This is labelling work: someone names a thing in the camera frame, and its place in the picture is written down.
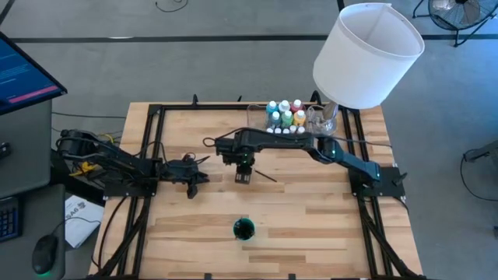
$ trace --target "red bottle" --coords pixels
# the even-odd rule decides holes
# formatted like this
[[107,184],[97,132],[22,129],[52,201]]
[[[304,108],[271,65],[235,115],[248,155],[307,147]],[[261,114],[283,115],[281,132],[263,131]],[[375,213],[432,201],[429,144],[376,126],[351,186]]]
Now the red bottle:
[[294,114],[298,110],[304,110],[304,105],[301,100],[294,100],[294,102],[290,105],[290,111]]

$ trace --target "monitor screen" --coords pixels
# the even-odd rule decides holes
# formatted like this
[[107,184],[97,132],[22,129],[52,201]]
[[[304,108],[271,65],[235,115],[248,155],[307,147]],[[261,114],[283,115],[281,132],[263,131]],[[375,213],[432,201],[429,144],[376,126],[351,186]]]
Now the monitor screen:
[[62,85],[0,33],[0,114],[64,93]]

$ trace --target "small bottle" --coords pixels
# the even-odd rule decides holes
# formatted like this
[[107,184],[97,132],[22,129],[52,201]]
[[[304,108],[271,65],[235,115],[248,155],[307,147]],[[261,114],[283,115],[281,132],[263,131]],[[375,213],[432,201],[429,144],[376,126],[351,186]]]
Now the small bottle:
[[304,126],[304,121],[306,120],[306,114],[304,113],[303,110],[298,110],[294,114],[294,121],[293,124],[296,126]]
[[273,112],[272,116],[268,119],[269,128],[277,128],[280,126],[280,114],[279,112]]
[[288,128],[293,125],[293,114],[290,111],[285,111],[282,114],[282,128]]
[[273,112],[276,112],[279,110],[279,107],[277,106],[277,103],[275,101],[270,101],[268,105],[266,105],[266,113],[268,116],[272,115]]
[[279,104],[279,112],[283,114],[285,111],[290,110],[290,104],[287,100],[282,100]]
[[301,100],[294,100],[293,104],[290,106],[290,111],[296,113],[298,110],[302,110],[304,108]]

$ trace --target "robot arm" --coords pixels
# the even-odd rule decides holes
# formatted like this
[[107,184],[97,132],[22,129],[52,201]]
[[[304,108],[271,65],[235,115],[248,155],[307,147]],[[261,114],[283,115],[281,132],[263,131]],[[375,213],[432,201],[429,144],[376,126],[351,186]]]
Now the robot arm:
[[[105,174],[127,182],[132,188],[124,190],[123,184],[106,184],[106,196],[150,196],[156,192],[158,181],[188,184],[187,195],[192,199],[197,194],[197,184],[209,182],[208,175],[198,170],[198,164],[205,159],[194,160],[188,154],[181,160],[163,162],[162,159],[140,159],[122,149],[103,142],[87,131],[64,130],[57,140],[58,154],[75,162],[89,162],[102,167]],[[137,195],[134,191],[141,189]]]
[[215,139],[216,155],[223,156],[225,164],[237,165],[237,183],[249,184],[251,180],[254,153],[262,149],[302,149],[311,158],[323,163],[338,163],[345,168],[358,171],[369,180],[380,181],[380,167],[374,162],[364,162],[344,152],[339,143],[328,136],[275,135],[252,128],[241,128],[233,138]]

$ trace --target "wooden tabletop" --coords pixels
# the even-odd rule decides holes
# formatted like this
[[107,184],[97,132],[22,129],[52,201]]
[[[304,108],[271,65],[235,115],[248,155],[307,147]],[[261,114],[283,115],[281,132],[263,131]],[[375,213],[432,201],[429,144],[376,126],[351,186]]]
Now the wooden tabletop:
[[[148,106],[130,105],[121,140],[126,152],[140,150]],[[361,118],[366,140],[389,143],[380,107],[363,110]],[[349,119],[355,134],[354,120]],[[186,186],[160,183],[152,199],[140,278],[203,278],[205,273],[212,273],[213,278],[287,278],[289,273],[297,278],[369,277],[347,169],[315,162],[304,151],[264,150],[255,155],[254,167],[278,182],[253,173],[250,185],[235,184],[235,166],[225,166],[202,139],[244,126],[244,110],[167,111],[162,135],[167,158],[180,159],[187,152],[194,152],[198,159],[211,156],[199,167],[211,182],[199,185],[192,200],[187,199]],[[339,115],[335,135],[344,137],[343,127]],[[393,163],[388,147],[369,145],[368,153],[370,160],[382,166]],[[103,229],[119,201],[112,198],[106,203],[95,259]],[[104,261],[123,239],[129,202],[124,202],[111,223]],[[410,269],[422,273],[406,210],[393,198],[379,198],[379,202],[388,241]],[[248,241],[233,236],[233,224],[240,217],[256,225],[255,236]],[[383,273],[380,251],[374,244],[379,273]],[[131,248],[128,273],[135,242]],[[92,265],[90,273],[95,271]]]

